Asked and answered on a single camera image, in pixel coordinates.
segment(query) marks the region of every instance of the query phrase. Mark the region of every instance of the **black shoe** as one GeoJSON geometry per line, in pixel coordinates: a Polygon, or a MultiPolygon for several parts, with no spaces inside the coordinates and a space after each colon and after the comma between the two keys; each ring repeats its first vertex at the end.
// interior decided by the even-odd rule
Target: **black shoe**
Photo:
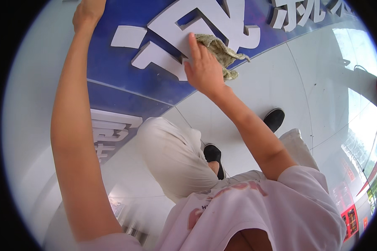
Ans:
{"type": "Polygon", "coordinates": [[[274,133],[282,125],[284,118],[285,113],[283,110],[281,108],[275,108],[265,116],[264,123],[274,133]]]}
{"type": "Polygon", "coordinates": [[[219,163],[218,179],[226,178],[226,172],[222,167],[222,152],[213,144],[207,144],[204,148],[204,156],[207,162],[217,161],[219,163]]]}

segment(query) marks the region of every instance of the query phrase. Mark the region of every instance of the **wall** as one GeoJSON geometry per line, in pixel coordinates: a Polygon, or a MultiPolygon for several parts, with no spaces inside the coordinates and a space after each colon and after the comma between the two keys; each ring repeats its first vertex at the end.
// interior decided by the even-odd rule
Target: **wall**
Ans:
{"type": "Polygon", "coordinates": [[[3,103],[6,173],[22,219],[37,241],[61,202],[50,147],[50,117],[64,59],[74,35],[77,2],[50,1],[25,35],[3,103]]]}

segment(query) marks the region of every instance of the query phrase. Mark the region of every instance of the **woman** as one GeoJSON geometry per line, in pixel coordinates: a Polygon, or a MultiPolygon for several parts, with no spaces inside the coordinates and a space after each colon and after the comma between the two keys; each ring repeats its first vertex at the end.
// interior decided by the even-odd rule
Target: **woman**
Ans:
{"type": "MultiPolygon", "coordinates": [[[[53,157],[67,218],[81,249],[143,250],[123,233],[111,210],[92,144],[87,53],[104,9],[105,0],[82,0],[74,14],[75,35],[53,106],[53,157]]],[[[340,249],[345,224],[298,130],[280,141],[225,85],[221,65],[192,33],[189,43],[189,83],[236,125],[262,173],[225,178],[220,151],[210,146],[204,155],[198,131],[183,131],[163,118],[147,120],[137,135],[143,158],[166,196],[176,202],[155,250],[340,249]]]]}

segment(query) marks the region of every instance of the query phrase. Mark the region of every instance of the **leg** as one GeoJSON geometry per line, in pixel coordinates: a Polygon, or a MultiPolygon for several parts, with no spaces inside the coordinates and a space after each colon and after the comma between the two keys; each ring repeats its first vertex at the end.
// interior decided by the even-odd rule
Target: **leg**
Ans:
{"type": "MultiPolygon", "coordinates": [[[[275,133],[282,125],[284,118],[285,113],[283,110],[281,108],[275,108],[265,116],[264,123],[275,133]]],[[[309,148],[300,136],[299,129],[292,129],[284,133],[279,139],[298,165],[314,168],[319,171],[309,148]]]]}
{"type": "Polygon", "coordinates": [[[306,143],[304,143],[299,129],[292,129],[284,133],[279,139],[298,165],[314,168],[317,171],[320,171],[316,161],[309,151],[309,148],[306,143]]]}
{"type": "Polygon", "coordinates": [[[218,178],[201,151],[201,133],[165,118],[149,118],[137,133],[148,169],[173,202],[214,187],[218,178]]]}

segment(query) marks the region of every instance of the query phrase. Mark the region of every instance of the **cleaning rag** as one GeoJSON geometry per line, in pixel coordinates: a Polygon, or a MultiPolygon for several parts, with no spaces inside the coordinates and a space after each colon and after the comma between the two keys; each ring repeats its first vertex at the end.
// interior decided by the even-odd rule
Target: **cleaning rag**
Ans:
{"type": "Polygon", "coordinates": [[[236,59],[247,59],[250,62],[250,58],[242,53],[237,54],[231,48],[227,47],[221,39],[207,34],[195,34],[195,38],[198,42],[204,44],[208,50],[215,55],[218,62],[223,68],[223,79],[232,80],[239,76],[239,73],[234,70],[228,70],[226,67],[230,66],[236,59]]]}

